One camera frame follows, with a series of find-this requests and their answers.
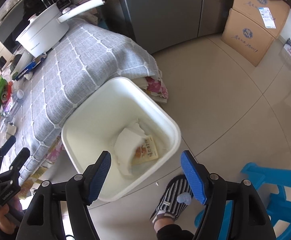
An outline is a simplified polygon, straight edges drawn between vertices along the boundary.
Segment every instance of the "white trash bin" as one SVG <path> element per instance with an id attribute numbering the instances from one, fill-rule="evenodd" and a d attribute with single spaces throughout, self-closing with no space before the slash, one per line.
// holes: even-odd
<path id="1" fill-rule="evenodd" d="M 137 121 L 153 136 L 159 158 L 132 166 L 132 177 L 122 175 L 114 154 L 114 143 L 122 130 Z M 99 199 L 105 202 L 123 197 L 157 169 L 179 148 L 178 125 L 131 80 L 109 80 L 66 120 L 62 141 L 78 173 L 94 164 L 102 151 L 111 153 L 111 168 Z"/>

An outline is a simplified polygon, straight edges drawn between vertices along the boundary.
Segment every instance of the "blue plastic stool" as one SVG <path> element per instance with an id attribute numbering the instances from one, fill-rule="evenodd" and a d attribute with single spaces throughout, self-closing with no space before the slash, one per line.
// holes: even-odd
<path id="1" fill-rule="evenodd" d="M 274 226 L 279 220 L 289 222 L 290 225 L 287 229 L 277 237 L 277 240 L 290 240 L 291 239 L 291 202 L 287 201 L 286 192 L 284 186 L 291 187 L 291 170 L 279 170 L 272 168 L 264 168 L 256 165 L 255 163 L 248 163 L 241 171 L 248 175 L 248 179 L 252 182 L 256 190 L 258 190 L 262 184 L 269 183 L 278 186 L 278 194 L 270 194 L 270 202 L 267 207 L 267 213 L 271 216 L 271 223 Z M 232 209 L 232 201 L 225 207 L 223 223 L 218 240 L 226 240 L 230 216 Z M 203 216 L 203 212 L 200 212 L 195 220 L 196 227 L 199 226 Z"/>

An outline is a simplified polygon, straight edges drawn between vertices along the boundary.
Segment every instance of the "food wrapper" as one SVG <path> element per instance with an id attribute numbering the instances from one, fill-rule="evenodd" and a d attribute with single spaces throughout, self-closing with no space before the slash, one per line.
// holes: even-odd
<path id="1" fill-rule="evenodd" d="M 159 158 L 152 135 L 144 139 L 144 143 L 135 150 L 132 165 L 137 165 Z"/>

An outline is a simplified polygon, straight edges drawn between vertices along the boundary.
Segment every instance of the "tiled floor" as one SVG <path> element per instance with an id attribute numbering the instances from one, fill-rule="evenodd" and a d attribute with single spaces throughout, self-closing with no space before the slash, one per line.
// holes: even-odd
<path id="1" fill-rule="evenodd" d="M 180 153 L 189 149 L 210 172 L 240 181 L 248 162 L 291 169 L 291 68 L 275 41 L 258 67 L 221 41 L 198 38 L 154 55 L 170 98 L 162 108 L 180 126 L 178 152 L 128 195 L 112 203 L 96 201 L 89 212 L 101 239 L 156 239 L 150 215 L 169 180 L 182 172 Z M 75 169 L 66 155 L 49 177 L 67 180 Z M 193 201 L 177 220 L 195 231 L 202 206 Z M 64 210 L 64 227 L 71 225 Z"/>

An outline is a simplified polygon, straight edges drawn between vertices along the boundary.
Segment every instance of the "plastic bottle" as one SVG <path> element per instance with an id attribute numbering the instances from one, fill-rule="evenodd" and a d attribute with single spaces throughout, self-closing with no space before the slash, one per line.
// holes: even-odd
<path id="1" fill-rule="evenodd" d="M 12 93 L 10 99 L 6 103 L 1 115 L 11 120 L 19 110 L 23 103 L 24 92 L 20 89 Z"/>

